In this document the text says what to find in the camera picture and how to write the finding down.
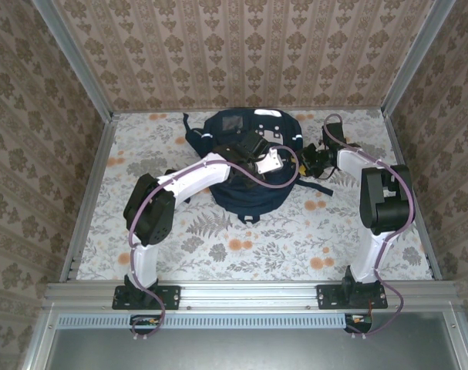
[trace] cable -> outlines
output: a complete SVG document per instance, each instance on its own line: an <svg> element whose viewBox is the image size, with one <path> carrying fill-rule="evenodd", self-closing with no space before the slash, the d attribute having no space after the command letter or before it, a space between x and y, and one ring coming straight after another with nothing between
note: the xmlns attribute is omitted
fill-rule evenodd
<svg viewBox="0 0 468 370"><path fill-rule="evenodd" d="M329 173L327 177L318 177L318 180L328 180L331 176L333 176L333 173L335 173L336 167L333 167L333 170Z"/></svg>
<svg viewBox="0 0 468 370"><path fill-rule="evenodd" d="M385 168L388 172L390 172L397 180L398 182L400 183L400 185L402 186L402 188L404 189L405 191L405 194L406 194L406 197L409 201L409 217L407 219L407 221L405 222L405 224L399 228L397 231L395 231L394 233L388 235L385 240L382 242L382 246L381 246L381 249L379 250L379 254L378 254L378 257L375 261L375 265L374 265L374 273L375 273L375 276L378 278L379 282L386 288L388 288L390 291L392 291L393 293L395 293L399 300L400 300L400 305L398 307L398 309L396 310L396 312L393 314L393 316L382 326L380 326L379 328L377 329L374 329L374 330L371 330L367 333L362 333L360 330L358 330L357 328L354 328L350 325L347 325L349 328L351 328L352 330L354 330L356 333L359 333L359 334L362 334L362 337L364 338L365 335L374 335L374 334L377 334L379 333L381 330L383 330L384 328L388 327L392 322L395 321L395 319L398 317L398 315L400 314L400 312L402 311L403 309L403 296L394 288L392 287L391 285L389 285L388 283L386 283L380 276L379 276L379 272L378 272L378 267L379 267L379 263L381 262L381 259L382 259L382 256L383 254L385 253L385 250L386 250L386 246L388 244L388 242L393 239L395 236L401 234L403 231L405 231L407 229L408 226L410 226L410 224L413 222L413 215L414 215L414 210L415 210L415 206L414 206L414 203L413 203L413 196L412 196L412 192L410 191L409 187L407 186L406 182L404 181L403 178L401 178L400 175L398 175L398 173L396 171L394 171L393 168L391 168L388 164L382 162L381 160L377 160L376 158L368 155L367 153L365 153L364 151L362 151L362 149L360 148L355 148L353 146L349 146L348 144L346 143L343 143L342 141L336 139L328 130L328 127L326 126L328 124L328 121L330 118L332 117L338 117L338 119L340 120L340 123L343 123L343 119L342 119L342 116L340 116L339 114L337 113L332 113L330 114L329 116L326 117L324 123L323 123L323 130L326 132L326 134L333 140L335 141L336 143L340 144L341 146L343 146L344 148L348 149L348 150L351 150L352 152L354 153L357 153L359 156L361 156L362 158L366 159L366 160L369 160L377 165L380 165L381 167Z"/></svg>
<svg viewBox="0 0 468 370"><path fill-rule="evenodd" d="M262 185L264 187L268 187L268 188L271 188L271 189L281 189L283 187L287 187L288 185L290 185L291 183L296 181L297 177L298 177L299 164L298 164L297 155L295 154L294 150L292 150L288 146L278 145L278 146L273 146L272 148L273 149L287 150L295 159L295 172L294 172L294 175L291 177L291 179L289 181L287 181L285 183L281 183L279 185L275 185L275 184L272 184L272 183L265 183L264 181L259 180L255 176L251 175L247 170L245 170L241 166L238 166L235 163L228 162L227 160L208 160L206 162L199 163L196 166L192 166L191 168L186 169L184 172L178 173L176 176L171 177L169 180L163 181L160 185L158 185L158 187L154 188L151 191L151 193L148 194L148 196L145 198L145 200L141 203L140 208L138 208L138 211L136 212L136 215L134 216L133 222L131 223L131 227L129 228L129 235L127 237L127 241L129 243L129 246L131 247L131 253L130 253L131 274L133 276L133 279L134 279L134 282L135 282L136 286L140 290L142 290L145 293L147 293L148 295L150 295L155 301L157 301L159 303L161 314L160 314L160 320L159 320L157 326L150 333L148 333L147 335L140 335L140 334L136 333L136 323L139 320L134 321L134 323L132 325L132 328L131 328L131 332L134 334L134 338L141 337L143 339L146 339L147 337L149 337L151 335L154 335L158 331L158 329L160 329L160 327L163 325L163 322L165 320L165 305L163 304L162 300L155 293L153 293L149 289L145 288L140 283L140 281L138 280L138 277L136 275L136 268L135 268L135 264L134 264L134 252L136 250L136 246L139 245L139 244L138 243L136 243L136 244L133 243L133 235L134 235L134 231L136 229L136 225L138 223L138 220L140 219L141 214L143 213L145 207L153 199L153 197L160 190L162 190L164 187L166 187L167 185L170 185L175 180L179 180L181 177L184 177L187 174L189 174L191 172L194 172L195 170L198 170L200 168L203 168L203 167L209 166L209 165L213 165L213 164L227 164L228 166L233 167L236 170L239 170L240 172L242 172L244 175L249 177L255 183L258 183L258 184L260 184L260 185Z"/></svg>

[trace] aluminum frame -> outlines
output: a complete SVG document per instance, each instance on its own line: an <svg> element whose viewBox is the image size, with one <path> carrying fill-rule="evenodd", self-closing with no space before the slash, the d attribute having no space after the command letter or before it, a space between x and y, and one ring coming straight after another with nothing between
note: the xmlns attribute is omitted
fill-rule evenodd
<svg viewBox="0 0 468 370"><path fill-rule="evenodd" d="M121 116L115 115L109 125L106 125L96 161L90 175L89 186L85 192L83 207L80 211L75 233L71 240L66 258L61 283L49 284L42 304L42 313L35 327L34 335L25 358L24 370L45 369L49 354L56 336L59 316L75 315L114 315L112 299L115 286L122 281L74 281L76 270L81 259L82 249L88 234L89 223L96 205L99 185L103 178L105 163L113 143L116 125ZM391 121L385 117L386 128L392 141L397 160L403 158L398 141L391 126ZM419 232L425 227L418 224ZM424 247L432 252L429 238L421 234ZM431 268L436 278L440 278L436 259L429 255ZM225 315L225 314L256 314L256 315L326 315L328 313L363 313L364 310L318 310L315 286L334 284L334 281L303 281L303 282L190 282L162 281L161 284L178 284L182 287L180 309L175 315ZM449 336L453 343L455 355L462 370L468 369L468 324L461 311L461 302L456 295L452 281L394 281L392 286L403 294L406 301L404 312L442 312L445 322L449 325ZM385 312L394 312L399 299L391 292L388 295L389 308ZM132 311L133 314L156 314L157 311Z"/></svg>
<svg viewBox="0 0 468 370"><path fill-rule="evenodd" d="M388 131L389 140L391 141L391 147L393 152L395 153L396 162L398 164L405 164L405 159L403 158L403 153L400 148L398 138L396 137L395 130L393 129L393 124L391 121L391 117L387 113L383 113L385 119L385 126L386 130ZM433 272L433 277L436 280L442 280L443 276L441 275L441 270L439 269L439 264L437 263L436 255L434 254L433 245L431 244L431 240L429 239L429 235L427 234L426 223L424 222L424 217L422 216L422 212L420 211L420 205L417 201L417 197L415 191L412 189L413 195L413 202L416 205L416 225L417 231L419 232L420 240L423 243L424 251L426 252L426 258L429 262L429 266Z"/></svg>
<svg viewBox="0 0 468 370"><path fill-rule="evenodd" d="M82 206L79 210L74 232L69 242L68 253L62 267L59 279L61 283L76 277L76 271L72 267L75 267L73 266L74 263L81 260L82 250L88 237L93 211L95 210L96 200L98 199L100 185L102 184L106 162L109 159L118 121L119 117L113 117L112 121L103 127L102 137L100 138L88 184L86 185L85 195L82 199Z"/></svg>
<svg viewBox="0 0 468 370"><path fill-rule="evenodd" d="M182 287L180 308L174 315L197 314L310 314L362 313L365 310L318 309L316 285L332 281L304 282L177 282ZM24 370L46 367L56 335L59 316L115 315L116 313L157 314L158 311L114 311L112 299L115 286L121 281L70 281L49 284L42 304L42 313L35 328ZM449 337L462 370L468 369L468 324L461 311L461 301L452 281L394 281L391 283L403 295L404 312L442 312L449 328ZM389 308L394 312L399 303L386 290Z"/></svg>
<svg viewBox="0 0 468 370"><path fill-rule="evenodd" d="M103 122L105 124L109 123L112 118L111 104L106 98L105 93L101 90L82 53L79 52L78 46L76 46L71 33L57 11L54 1L33 0L33 3L49 27L50 32L56 38L59 48L64 52L69 64L85 88L88 97L102 117Z"/></svg>
<svg viewBox="0 0 468 370"><path fill-rule="evenodd" d="M396 108L454 4L455 0L434 2L382 102L383 112L391 115Z"/></svg>

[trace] backpack strap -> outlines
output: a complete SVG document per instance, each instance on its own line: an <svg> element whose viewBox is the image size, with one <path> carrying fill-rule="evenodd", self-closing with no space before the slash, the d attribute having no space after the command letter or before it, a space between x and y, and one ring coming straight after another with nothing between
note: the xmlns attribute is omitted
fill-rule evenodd
<svg viewBox="0 0 468 370"><path fill-rule="evenodd" d="M248 222L250 222L251 224L254 225L260 220L259 214L256 215L256 216L248 216L248 215L245 215L245 214L238 214L237 217L239 218L239 220L241 220L241 222L244 225L247 225Z"/></svg>
<svg viewBox="0 0 468 370"><path fill-rule="evenodd" d="M209 148L211 144L207 145L207 143L203 140L203 129L191 129L189 127L189 123L187 123L188 118L189 115L184 113L182 122L186 128L186 141L193 147L194 150L196 150L196 153L198 153L200 157L203 158L210 152Z"/></svg>
<svg viewBox="0 0 468 370"><path fill-rule="evenodd" d="M297 185L300 185L301 187L310 187L312 189L319 190L322 193L329 195L330 197L333 197L333 190L328 189L327 187L323 187L322 185L319 185L318 183L309 183L308 181L303 181L301 179L296 180L295 183Z"/></svg>

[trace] beige damask wallpaper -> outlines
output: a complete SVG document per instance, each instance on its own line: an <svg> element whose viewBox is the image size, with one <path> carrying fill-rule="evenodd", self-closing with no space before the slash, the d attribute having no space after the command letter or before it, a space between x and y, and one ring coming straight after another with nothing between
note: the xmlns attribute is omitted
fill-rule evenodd
<svg viewBox="0 0 468 370"><path fill-rule="evenodd" d="M380 106L433 0L56 0L116 111Z"/></svg>
<svg viewBox="0 0 468 370"><path fill-rule="evenodd" d="M458 0L392 114L445 278L468 313L468 0Z"/></svg>
<svg viewBox="0 0 468 370"><path fill-rule="evenodd" d="M103 123L30 1L0 0L0 369L59 279Z"/></svg>

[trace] metal bar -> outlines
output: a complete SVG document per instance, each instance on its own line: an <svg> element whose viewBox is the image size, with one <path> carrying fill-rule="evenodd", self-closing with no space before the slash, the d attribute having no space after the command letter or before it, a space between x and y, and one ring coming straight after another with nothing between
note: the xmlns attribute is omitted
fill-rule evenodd
<svg viewBox="0 0 468 370"><path fill-rule="evenodd" d="M56 335L59 313L42 312L35 326L29 349L23 363L23 370L45 370L50 349Z"/></svg>
<svg viewBox="0 0 468 370"><path fill-rule="evenodd" d="M451 307L443 316L458 365L461 370L468 370L468 321L465 313Z"/></svg>
<svg viewBox="0 0 468 370"><path fill-rule="evenodd" d="M284 110L286 112L290 111L299 111L299 110L344 110L346 112L353 112L354 110L371 110L371 109L380 109L379 106L324 106L324 107L314 107L314 106L274 106L270 107L271 109ZM168 109L131 109L131 110L117 110L114 114L123 114L123 113L189 113L189 112L218 112L218 108L176 108L172 110Z"/></svg>
<svg viewBox="0 0 468 370"><path fill-rule="evenodd" d="M182 287L178 314L191 313L358 313L365 310L319 311L315 286L334 284L332 281L308 282L197 282L175 284ZM113 292L121 281L76 281L50 284L45 293L43 310L65 313L116 313L112 310ZM450 304L460 306L452 281L393 281L405 299L404 311L445 311ZM389 308L394 312L399 299L391 291ZM156 311L132 311L136 314Z"/></svg>
<svg viewBox="0 0 468 370"><path fill-rule="evenodd" d="M403 158L402 150L400 149L398 138L396 137L395 129L393 129L393 124L391 121L391 116L387 113L384 113L385 118L385 126L388 130L388 137L391 141L391 146L393 152L396 156L396 162L398 164L405 164L405 159ZM442 280L443 276L441 275L441 270L439 269L439 264L437 263L436 255L434 254L433 245L431 244L431 240L429 239L429 235L427 234L426 223L424 222L424 217L422 216L422 212L420 211L420 205L417 202L417 197L415 192L412 189L413 195L413 202L416 205L416 226L419 232L420 240L422 241L422 246L424 247L424 251L429 259L431 270L433 271L434 278L436 280Z"/></svg>
<svg viewBox="0 0 468 370"><path fill-rule="evenodd" d="M54 2L47 0L33 0L33 2L49 27L50 32L56 38L59 48L64 52L69 64L85 88L88 97L92 100L93 105L102 117L103 122L109 123L111 120L112 106L107 101L97 79L93 76L88 64L79 52Z"/></svg>
<svg viewBox="0 0 468 370"><path fill-rule="evenodd" d="M382 102L382 111L392 114L407 86L415 75L429 47L434 41L437 32L441 29L455 0L441 0L434 2L426 20L417 34L416 39L410 47L400 70L396 74L393 84L389 88L386 98Z"/></svg>
<svg viewBox="0 0 468 370"><path fill-rule="evenodd" d="M85 247L86 237L88 236L89 226L91 224L93 211L95 210L96 200L100 191L103 173L105 172L106 162L109 158L110 149L112 148L113 137L116 132L117 121L112 122L103 127L102 138L96 151L95 161L93 162L92 171L89 175L88 184L86 185L85 195L82 199L81 209L79 211L74 231L72 232L71 242L69 243L68 253L59 281L66 281L71 272L73 258L80 258L82 250Z"/></svg>

